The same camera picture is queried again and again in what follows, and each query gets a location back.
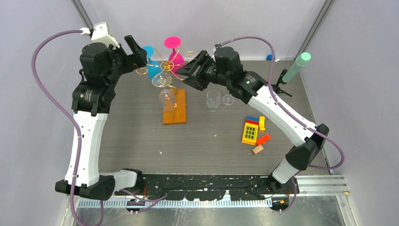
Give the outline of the pink wine glass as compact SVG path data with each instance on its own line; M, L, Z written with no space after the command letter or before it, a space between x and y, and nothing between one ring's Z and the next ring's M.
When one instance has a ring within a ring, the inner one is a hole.
M177 36L170 36L164 40L164 46L172 50L168 60L172 63L171 72L175 75L177 75L176 71L184 65L184 58L179 52L181 43L181 39Z

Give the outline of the clear wine glass front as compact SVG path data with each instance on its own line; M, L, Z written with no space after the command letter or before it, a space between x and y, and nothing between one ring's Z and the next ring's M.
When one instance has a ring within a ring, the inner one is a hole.
M177 89L163 89L159 93L160 105L164 111L170 112L175 109L177 94Z

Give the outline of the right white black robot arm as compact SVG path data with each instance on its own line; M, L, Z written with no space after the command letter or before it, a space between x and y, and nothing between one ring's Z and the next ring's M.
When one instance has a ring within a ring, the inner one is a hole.
M233 97L261 112L287 135L294 146L269 175L268 185L274 193L281 193L291 177L306 170L324 145L328 127L299 115L269 89L265 79L244 70L238 52L231 47L218 48L214 57L203 50L177 73L186 76L184 84L200 91L210 83L225 86Z

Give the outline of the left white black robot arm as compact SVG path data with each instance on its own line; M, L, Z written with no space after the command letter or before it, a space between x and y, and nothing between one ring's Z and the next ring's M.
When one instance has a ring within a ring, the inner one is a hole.
M80 133L74 133L70 167L64 179L56 182L57 192L74 191L83 198L106 201L123 188L133 195L144 190L141 171L125 168L100 173L98 167L101 138L116 95L116 84L121 75L147 65L147 52L131 35L124 40L132 54L126 54L122 47L101 42L93 42L82 49L81 81L72 93L73 119Z

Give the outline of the clear tall wine glass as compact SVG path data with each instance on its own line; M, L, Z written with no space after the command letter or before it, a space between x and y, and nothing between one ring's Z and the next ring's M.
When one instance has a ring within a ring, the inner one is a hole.
M231 106L234 104L234 102L235 98L230 94L226 94L222 97L222 103L226 106Z

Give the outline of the clear stemless wine glass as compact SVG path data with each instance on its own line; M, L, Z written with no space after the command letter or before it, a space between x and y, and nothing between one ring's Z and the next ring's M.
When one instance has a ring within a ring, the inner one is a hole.
M206 94L207 107L210 112L215 112L220 105L220 93L217 90L210 90Z

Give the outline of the blue wine glass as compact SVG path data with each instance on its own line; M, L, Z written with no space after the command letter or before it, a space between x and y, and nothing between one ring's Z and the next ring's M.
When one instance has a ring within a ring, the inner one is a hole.
M151 59L154 54L154 48L152 46L144 46L143 49L147 52L147 75L152 80L156 75L162 72L160 63Z

